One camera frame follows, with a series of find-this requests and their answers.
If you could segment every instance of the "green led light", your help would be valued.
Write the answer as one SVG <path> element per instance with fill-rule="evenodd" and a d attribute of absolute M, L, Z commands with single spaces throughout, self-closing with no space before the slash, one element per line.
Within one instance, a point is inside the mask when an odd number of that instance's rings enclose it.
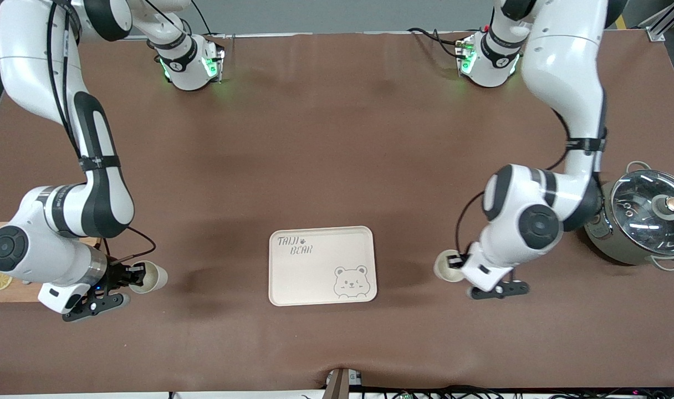
<path fill-rule="evenodd" d="M 207 60 L 206 58 L 202 58 L 202 61 L 208 76 L 210 76 L 210 78 L 216 76 L 216 74 L 218 73 L 216 70 L 216 62 L 212 60 Z"/>
<path fill-rule="evenodd" d="M 519 61 L 519 54 L 514 58 L 514 61 L 512 61 L 512 69 L 509 70 L 509 75 L 514 73 L 514 70 L 517 68 L 517 61 Z"/>
<path fill-rule="evenodd" d="M 463 65 L 461 66 L 461 71 L 463 73 L 470 73 L 472 70 L 472 61 L 476 58 L 477 54 L 474 52 L 474 50 L 471 51 L 471 53 L 468 54 L 468 58 L 463 60 Z"/>
<path fill-rule="evenodd" d="M 165 71 L 165 78 L 170 79 L 170 73 L 168 73 L 167 66 L 165 65 L 165 62 L 162 61 L 162 58 L 160 58 L 160 65 L 162 65 L 162 70 Z"/>

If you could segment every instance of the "paper cup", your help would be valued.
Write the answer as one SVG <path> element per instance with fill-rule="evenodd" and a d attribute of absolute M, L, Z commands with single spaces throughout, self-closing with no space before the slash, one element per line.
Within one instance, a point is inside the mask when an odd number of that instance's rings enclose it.
<path fill-rule="evenodd" d="M 149 260 L 141 260 L 132 265 L 137 266 L 140 263 L 145 263 L 145 278 L 142 279 L 142 286 L 131 285 L 130 289 L 134 293 L 146 294 L 152 291 L 157 291 L 167 284 L 167 271 L 160 266 L 155 265 Z"/>
<path fill-rule="evenodd" d="M 433 272 L 441 280 L 448 281 L 450 283 L 458 283 L 458 281 L 463 280 L 463 272 L 456 268 L 451 268 L 448 265 L 448 256 L 458 255 L 458 252 L 454 249 L 446 249 L 438 255 L 436 262 L 433 264 Z"/>

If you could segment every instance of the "metal pot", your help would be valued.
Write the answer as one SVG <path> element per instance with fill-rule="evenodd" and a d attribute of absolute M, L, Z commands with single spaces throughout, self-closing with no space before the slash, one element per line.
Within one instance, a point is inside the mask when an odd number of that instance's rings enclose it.
<path fill-rule="evenodd" d="M 631 172 L 633 165 L 643 169 Z M 640 161 L 630 162 L 625 173 L 603 185 L 603 208 L 584 225 L 586 233 L 613 259 L 674 271 L 660 263 L 674 263 L 674 176 Z"/>

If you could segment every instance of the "table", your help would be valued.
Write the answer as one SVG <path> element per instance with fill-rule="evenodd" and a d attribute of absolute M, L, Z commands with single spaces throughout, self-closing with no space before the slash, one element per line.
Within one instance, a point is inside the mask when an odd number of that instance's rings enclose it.
<path fill-rule="evenodd" d="M 167 84 L 144 43 L 84 45 L 135 201 L 134 227 L 170 282 L 80 324 L 40 304 L 0 305 L 0 394 L 316 388 L 331 369 L 366 385 L 674 386 L 674 273 L 625 268 L 568 233 L 523 265 L 532 292 L 473 301 L 432 272 L 464 203 L 507 162 L 545 167 L 563 128 L 515 74 L 458 77 L 412 35 L 222 41 L 226 80 Z M 610 143 L 603 180 L 633 160 L 674 175 L 674 71 L 643 31 L 606 32 Z M 83 176 L 60 126 L 0 107 L 0 220 L 32 187 Z M 476 210 L 463 240 L 484 226 Z M 366 225 L 370 303 L 276 308 L 268 238 Z M 126 232 L 114 255 L 146 246 Z"/>

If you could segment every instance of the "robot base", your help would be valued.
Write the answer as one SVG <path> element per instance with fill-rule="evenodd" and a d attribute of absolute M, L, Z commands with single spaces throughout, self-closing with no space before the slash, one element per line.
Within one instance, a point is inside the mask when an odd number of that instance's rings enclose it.
<path fill-rule="evenodd" d="M 482 55 L 481 40 L 484 35 L 485 33 L 477 32 L 456 42 L 456 54 L 464 56 L 464 59 L 458 58 L 458 73 L 483 88 L 496 88 L 514 73 L 519 55 L 512 61 L 511 68 L 495 68 Z"/>
<path fill-rule="evenodd" d="M 192 39 L 197 42 L 197 55 L 185 70 L 174 70 L 173 63 L 165 65 L 160 59 L 167 81 L 184 91 L 198 90 L 208 83 L 220 83 L 223 75 L 224 48 L 200 35 L 193 35 Z"/>

